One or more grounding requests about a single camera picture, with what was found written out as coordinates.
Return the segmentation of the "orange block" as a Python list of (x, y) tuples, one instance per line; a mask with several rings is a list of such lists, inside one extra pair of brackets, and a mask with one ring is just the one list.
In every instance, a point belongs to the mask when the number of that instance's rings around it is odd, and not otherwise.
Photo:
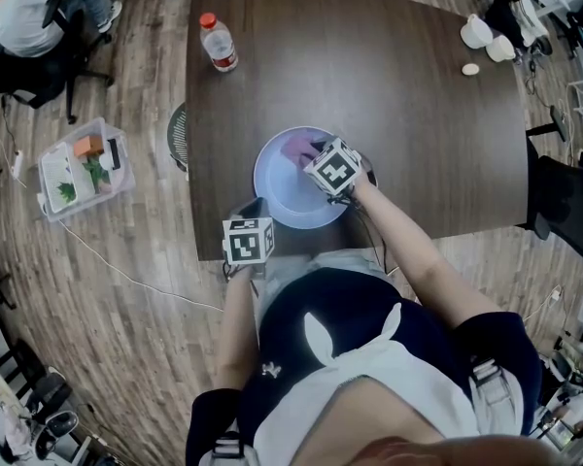
[(104, 152), (103, 138), (99, 134), (86, 135), (80, 138), (73, 146), (76, 157), (89, 157)]

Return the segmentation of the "big blue plate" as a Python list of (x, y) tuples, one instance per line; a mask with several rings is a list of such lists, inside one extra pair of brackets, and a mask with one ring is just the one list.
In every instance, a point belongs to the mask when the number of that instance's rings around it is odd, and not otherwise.
[(317, 229), (336, 221), (348, 205), (327, 202), (327, 195), (281, 154), (292, 136), (337, 137), (323, 129), (298, 126), (274, 136), (261, 149), (254, 168), (256, 196), (267, 200), (270, 215), (279, 223), (299, 230)]

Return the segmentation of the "plastic water bottle red cap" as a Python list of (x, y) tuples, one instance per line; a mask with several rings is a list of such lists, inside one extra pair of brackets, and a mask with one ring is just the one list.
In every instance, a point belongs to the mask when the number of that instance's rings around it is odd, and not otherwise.
[(199, 18), (200, 42), (214, 67), (220, 72), (230, 72), (238, 64), (234, 41), (227, 26), (213, 13)]

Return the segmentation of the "purple cloth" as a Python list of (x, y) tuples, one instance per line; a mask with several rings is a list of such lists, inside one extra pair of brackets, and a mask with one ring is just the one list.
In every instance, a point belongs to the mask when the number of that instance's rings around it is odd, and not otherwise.
[(294, 135), (283, 144), (281, 154), (297, 168), (303, 170), (321, 153), (321, 150), (316, 149), (312, 142), (310, 134)]

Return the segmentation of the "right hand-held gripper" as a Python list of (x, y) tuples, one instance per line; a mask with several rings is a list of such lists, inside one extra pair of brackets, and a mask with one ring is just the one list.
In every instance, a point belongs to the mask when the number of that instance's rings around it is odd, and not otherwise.
[(307, 143), (309, 152), (320, 154), (303, 171), (327, 195), (329, 204), (355, 205), (353, 190), (361, 173), (378, 186), (370, 161), (341, 138), (310, 137)]

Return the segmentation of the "dark round perforated stool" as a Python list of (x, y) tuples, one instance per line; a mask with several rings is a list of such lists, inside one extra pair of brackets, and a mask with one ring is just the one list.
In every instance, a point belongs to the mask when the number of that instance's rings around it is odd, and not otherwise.
[(172, 114), (167, 125), (167, 145), (176, 166), (186, 173), (188, 171), (188, 149), (186, 141), (187, 112), (182, 103)]

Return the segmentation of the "green leafy sprig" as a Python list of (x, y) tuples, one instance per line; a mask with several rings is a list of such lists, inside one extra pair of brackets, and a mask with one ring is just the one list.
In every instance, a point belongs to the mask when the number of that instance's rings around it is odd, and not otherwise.
[(84, 167), (91, 176), (93, 187), (97, 194), (111, 192), (112, 185), (109, 172), (101, 166), (98, 158), (89, 157), (84, 163)]

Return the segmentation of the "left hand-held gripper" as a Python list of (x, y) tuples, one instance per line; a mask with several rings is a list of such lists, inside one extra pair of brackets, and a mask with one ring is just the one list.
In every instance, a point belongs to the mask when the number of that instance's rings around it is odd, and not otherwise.
[(262, 266), (275, 249), (274, 223), (267, 217), (267, 200), (232, 209), (223, 221), (223, 273), (229, 280), (248, 266)]

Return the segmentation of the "person's grey trousers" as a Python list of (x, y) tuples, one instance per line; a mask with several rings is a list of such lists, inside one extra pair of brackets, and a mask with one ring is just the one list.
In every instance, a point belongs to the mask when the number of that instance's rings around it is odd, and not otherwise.
[(322, 252), (315, 257), (302, 254), (269, 259), (264, 277), (257, 280), (257, 294), (253, 294), (256, 313), (264, 314), (285, 286), (322, 268), (363, 273), (390, 283), (392, 279), (369, 253), (370, 249), (345, 249)]

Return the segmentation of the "wide white cup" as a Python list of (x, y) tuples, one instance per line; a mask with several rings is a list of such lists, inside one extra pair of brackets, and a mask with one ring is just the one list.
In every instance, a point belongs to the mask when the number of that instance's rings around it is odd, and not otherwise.
[(476, 14), (471, 14), (467, 18), (460, 35), (464, 44), (472, 50), (482, 49), (494, 39), (491, 28)]

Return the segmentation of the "white perforated tray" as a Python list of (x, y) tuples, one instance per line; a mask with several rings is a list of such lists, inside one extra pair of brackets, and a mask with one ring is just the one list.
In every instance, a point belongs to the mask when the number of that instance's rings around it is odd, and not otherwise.
[[(74, 155), (73, 148), (62, 142), (45, 153), (41, 159), (44, 182), (51, 206), (55, 214), (76, 203), (80, 196), (81, 170), (80, 160)], [(58, 186), (60, 183), (72, 183), (77, 192), (77, 199), (71, 205), (66, 205), (60, 198)]]

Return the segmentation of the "person's navy white top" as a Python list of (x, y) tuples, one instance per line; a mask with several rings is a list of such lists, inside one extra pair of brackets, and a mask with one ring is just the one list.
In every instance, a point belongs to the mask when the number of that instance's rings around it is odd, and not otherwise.
[(244, 388), (195, 399), (187, 466), (205, 466), (230, 429), (258, 466), (291, 466), (335, 393), (364, 378), (447, 439), (532, 429), (540, 361), (517, 314), (451, 328), (384, 280), (322, 268), (280, 291), (257, 335), (257, 365)]

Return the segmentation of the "person's right forearm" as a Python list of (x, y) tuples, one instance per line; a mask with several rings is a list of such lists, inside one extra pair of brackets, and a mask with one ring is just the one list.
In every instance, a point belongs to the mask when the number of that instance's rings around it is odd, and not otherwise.
[(500, 307), (467, 283), (429, 235), (373, 185), (365, 173), (354, 181), (353, 195), (385, 240), (387, 249), (421, 305), (455, 328)]

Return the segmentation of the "person's left forearm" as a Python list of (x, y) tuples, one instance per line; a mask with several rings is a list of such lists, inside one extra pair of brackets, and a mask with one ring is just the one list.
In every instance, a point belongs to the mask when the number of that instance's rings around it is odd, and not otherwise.
[(258, 360), (251, 267), (228, 282), (218, 343), (214, 388), (242, 390)]

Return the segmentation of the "clear plastic storage box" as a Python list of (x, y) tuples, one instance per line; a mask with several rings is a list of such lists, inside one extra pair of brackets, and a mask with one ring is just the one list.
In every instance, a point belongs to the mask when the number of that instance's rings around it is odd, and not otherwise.
[[(80, 196), (76, 203), (67, 207), (62, 212), (55, 214), (51, 211), (41, 167), (41, 159), (45, 153), (52, 150), (62, 142), (65, 142), (73, 147), (80, 138), (92, 134), (99, 134), (102, 136), (104, 152), (110, 154), (114, 159), (114, 170), (109, 172), (112, 190), (110, 193), (97, 194), (94, 190), (91, 176), (84, 167), (84, 163), (88, 157), (77, 157), (83, 167), (81, 170)], [(108, 124), (102, 117), (97, 117), (94, 120), (76, 128), (72, 133), (63, 137), (58, 142), (54, 143), (52, 146), (46, 149), (40, 155), (37, 167), (40, 181), (40, 190), (37, 193), (37, 201), (42, 213), (50, 222), (60, 221), (68, 216), (98, 205), (115, 197), (121, 192), (132, 189), (135, 186), (135, 178), (128, 158), (125, 134), (120, 129)]]

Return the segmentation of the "black grey device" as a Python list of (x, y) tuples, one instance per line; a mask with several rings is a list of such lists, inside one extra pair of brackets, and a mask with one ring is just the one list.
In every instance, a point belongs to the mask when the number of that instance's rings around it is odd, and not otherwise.
[(45, 429), (55, 438), (60, 439), (73, 432), (79, 425), (79, 417), (71, 410), (61, 410), (48, 416)]

